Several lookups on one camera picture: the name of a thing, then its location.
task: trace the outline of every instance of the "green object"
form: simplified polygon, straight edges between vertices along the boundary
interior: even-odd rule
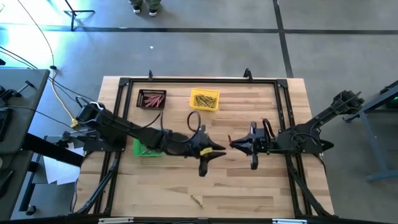
[[[137,139],[134,139],[132,143],[132,155],[135,157],[163,156],[163,153],[148,150],[145,146],[141,144],[141,142],[139,142]]]

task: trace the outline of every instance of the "small yellow container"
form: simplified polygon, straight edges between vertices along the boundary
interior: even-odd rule
[[[216,98],[216,101],[214,103],[214,107],[208,108],[206,106],[197,106],[195,102],[195,96],[196,95],[204,95],[204,96],[210,96],[213,98]],[[189,105],[196,110],[207,110],[207,111],[216,111],[218,109],[218,99],[220,98],[220,92],[216,90],[202,90],[202,89],[192,89],[191,92],[191,99],[189,101]]]

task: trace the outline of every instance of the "yellow label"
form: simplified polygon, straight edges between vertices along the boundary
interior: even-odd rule
[[[208,154],[208,153],[211,153],[211,152],[213,152],[213,149],[208,147],[208,148],[200,151],[200,155],[203,156],[204,154]]]

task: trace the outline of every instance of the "person's feet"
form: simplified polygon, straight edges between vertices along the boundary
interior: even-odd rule
[[[149,9],[149,15],[150,16],[156,16],[157,15],[157,10],[156,9]]]
[[[133,6],[133,7],[132,7],[132,11],[133,11],[135,14],[140,14],[140,13],[141,13],[141,8],[140,8],[139,6]]]

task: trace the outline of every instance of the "wooden tabletop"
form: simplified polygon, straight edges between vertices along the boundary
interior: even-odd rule
[[[115,104],[119,78],[104,77],[99,93],[98,101],[104,103],[111,111]],[[295,122],[304,123],[312,117],[304,80],[288,79],[288,84]],[[251,170],[250,157],[231,149],[228,143],[228,135],[231,135],[232,139],[247,135],[251,121],[261,122],[262,118],[267,118],[274,131],[280,128],[272,85],[135,83],[132,88],[128,120],[140,125],[150,123],[158,114],[158,111],[136,108],[138,91],[143,88],[167,90],[164,127],[188,136],[192,135],[187,127],[187,116],[192,111],[189,107],[191,89],[220,91],[219,110],[200,111],[200,115],[210,138],[227,147],[227,155],[211,161],[206,177],[199,177],[199,161],[194,158],[133,157],[132,139],[129,138],[119,167],[112,216],[294,217],[284,157],[260,154],[258,169]],[[120,116],[123,112],[126,90],[127,88],[121,101]],[[193,127],[197,124],[196,121],[193,116],[191,122]],[[159,121],[154,123],[153,127],[160,127]],[[103,152],[93,153],[82,165],[75,210],[86,202],[97,187],[103,156]],[[303,163],[309,189],[324,208],[333,213],[321,162],[313,155],[303,155]],[[108,187],[109,184],[103,201],[106,200]],[[200,208],[190,195],[194,195],[204,208]],[[299,190],[298,196],[300,207],[304,210]]]

